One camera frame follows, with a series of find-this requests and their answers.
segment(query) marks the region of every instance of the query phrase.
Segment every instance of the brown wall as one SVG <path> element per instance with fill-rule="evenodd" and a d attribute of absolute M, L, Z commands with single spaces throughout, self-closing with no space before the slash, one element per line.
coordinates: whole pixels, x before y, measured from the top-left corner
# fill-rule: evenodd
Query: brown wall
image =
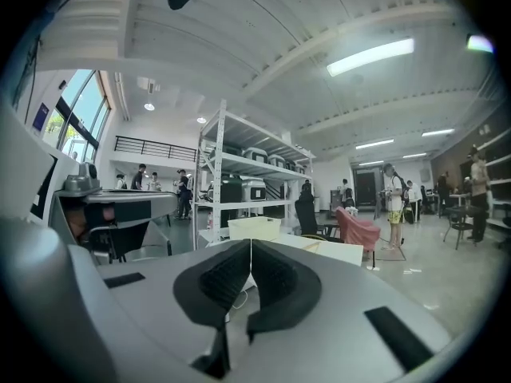
<path fill-rule="evenodd" d="M 480 136 L 479 128 L 485 124 L 489 126 L 490 134 Z M 510 126 L 511 118 L 507 108 L 502 107 L 490 115 L 477 129 L 474 129 L 463 140 L 431 160 L 434 182 L 437 183 L 438 177 L 443 172 L 449 172 L 447 183 L 453 188 L 461 186 L 463 179 L 461 177 L 460 164 L 468 160 L 467 155 L 469 154 L 470 148 L 473 145 L 481 146 L 499 133 L 504 132 Z"/>

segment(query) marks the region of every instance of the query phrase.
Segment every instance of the door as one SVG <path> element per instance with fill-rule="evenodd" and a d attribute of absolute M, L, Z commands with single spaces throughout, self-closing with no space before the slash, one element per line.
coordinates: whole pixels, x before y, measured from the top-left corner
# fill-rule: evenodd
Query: door
<path fill-rule="evenodd" d="M 373 172 L 355 174 L 355 194 L 357 207 L 376 205 L 376 181 Z"/>

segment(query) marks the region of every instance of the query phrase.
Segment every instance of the pink chair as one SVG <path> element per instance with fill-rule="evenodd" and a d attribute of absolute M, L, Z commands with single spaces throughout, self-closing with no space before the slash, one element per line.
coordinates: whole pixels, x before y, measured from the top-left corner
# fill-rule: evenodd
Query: pink chair
<path fill-rule="evenodd" d="M 342 207 L 337 207 L 335 217 L 344 243 L 362 245 L 364 251 L 373 251 L 374 268 L 374 246 L 380 238 L 380 227 L 376 227 L 372 221 L 357 219 Z"/>

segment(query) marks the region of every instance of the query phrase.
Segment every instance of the shorts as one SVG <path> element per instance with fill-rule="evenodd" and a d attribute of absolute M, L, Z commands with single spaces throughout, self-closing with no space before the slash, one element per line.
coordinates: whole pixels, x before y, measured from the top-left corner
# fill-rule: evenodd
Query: shorts
<path fill-rule="evenodd" d="M 390 224 L 399 224 L 402 222 L 402 211 L 389 211 Z"/>

